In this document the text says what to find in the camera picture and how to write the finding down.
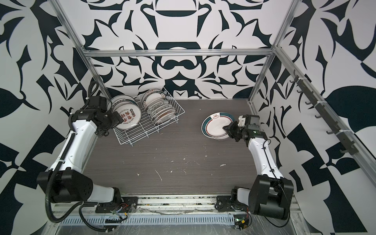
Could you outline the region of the white plate red characters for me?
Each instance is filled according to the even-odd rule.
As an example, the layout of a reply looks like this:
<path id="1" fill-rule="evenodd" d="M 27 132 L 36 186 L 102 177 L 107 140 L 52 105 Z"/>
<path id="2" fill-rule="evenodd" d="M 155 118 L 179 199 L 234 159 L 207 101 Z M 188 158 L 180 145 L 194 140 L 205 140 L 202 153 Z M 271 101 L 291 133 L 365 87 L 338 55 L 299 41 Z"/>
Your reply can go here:
<path id="1" fill-rule="evenodd" d="M 135 127 L 142 117 L 142 112 L 139 106 L 128 101 L 116 102 L 112 106 L 112 111 L 118 112 L 123 119 L 123 123 L 117 125 L 117 129 L 120 130 L 127 130 Z"/>

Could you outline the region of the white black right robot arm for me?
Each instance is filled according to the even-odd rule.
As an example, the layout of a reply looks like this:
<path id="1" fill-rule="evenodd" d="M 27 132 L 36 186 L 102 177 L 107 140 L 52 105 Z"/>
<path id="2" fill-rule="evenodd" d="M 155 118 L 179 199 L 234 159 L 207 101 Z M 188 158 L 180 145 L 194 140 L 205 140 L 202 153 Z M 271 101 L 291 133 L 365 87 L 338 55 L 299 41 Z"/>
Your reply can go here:
<path id="1" fill-rule="evenodd" d="M 242 115 L 223 129 L 236 142 L 245 141 L 257 170 L 251 189 L 232 189 L 232 202 L 247 206 L 254 215 L 287 220 L 294 186 L 279 171 L 269 148 L 270 140 L 260 128 L 259 116 Z"/>

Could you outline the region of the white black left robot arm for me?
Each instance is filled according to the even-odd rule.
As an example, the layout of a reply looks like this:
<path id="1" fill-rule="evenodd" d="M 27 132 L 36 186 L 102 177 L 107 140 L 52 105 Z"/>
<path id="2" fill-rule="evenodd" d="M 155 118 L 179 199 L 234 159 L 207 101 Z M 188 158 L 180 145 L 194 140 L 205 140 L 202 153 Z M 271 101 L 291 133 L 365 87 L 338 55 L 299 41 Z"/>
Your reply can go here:
<path id="1" fill-rule="evenodd" d="M 70 132 L 56 161 L 41 172 L 37 183 L 46 194 L 45 203 L 119 203 L 119 189 L 99 186 L 83 171 L 97 140 L 122 123 L 117 112 L 108 109 L 108 100 L 95 95 L 99 84 L 92 81 L 82 108 L 69 115 Z"/>

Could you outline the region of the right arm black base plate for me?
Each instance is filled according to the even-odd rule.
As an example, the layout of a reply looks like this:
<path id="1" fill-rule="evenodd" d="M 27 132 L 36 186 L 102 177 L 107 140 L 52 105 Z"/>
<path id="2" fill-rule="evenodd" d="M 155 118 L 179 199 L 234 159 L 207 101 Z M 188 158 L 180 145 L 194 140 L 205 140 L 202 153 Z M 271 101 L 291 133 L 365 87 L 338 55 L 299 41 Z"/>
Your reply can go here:
<path id="1" fill-rule="evenodd" d="M 247 212 L 248 206 L 238 202 L 234 196 L 219 195 L 216 197 L 214 208 L 219 212 Z"/>

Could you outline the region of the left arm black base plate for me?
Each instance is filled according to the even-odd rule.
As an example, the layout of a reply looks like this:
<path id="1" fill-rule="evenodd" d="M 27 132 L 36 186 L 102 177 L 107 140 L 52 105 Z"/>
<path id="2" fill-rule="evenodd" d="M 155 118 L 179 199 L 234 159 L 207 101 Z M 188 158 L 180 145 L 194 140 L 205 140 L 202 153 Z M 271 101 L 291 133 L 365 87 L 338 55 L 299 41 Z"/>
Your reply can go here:
<path id="1" fill-rule="evenodd" d="M 96 213 L 132 212 L 138 207 L 138 199 L 136 196 L 127 196 L 122 197 L 119 202 L 102 203 L 96 207 Z"/>

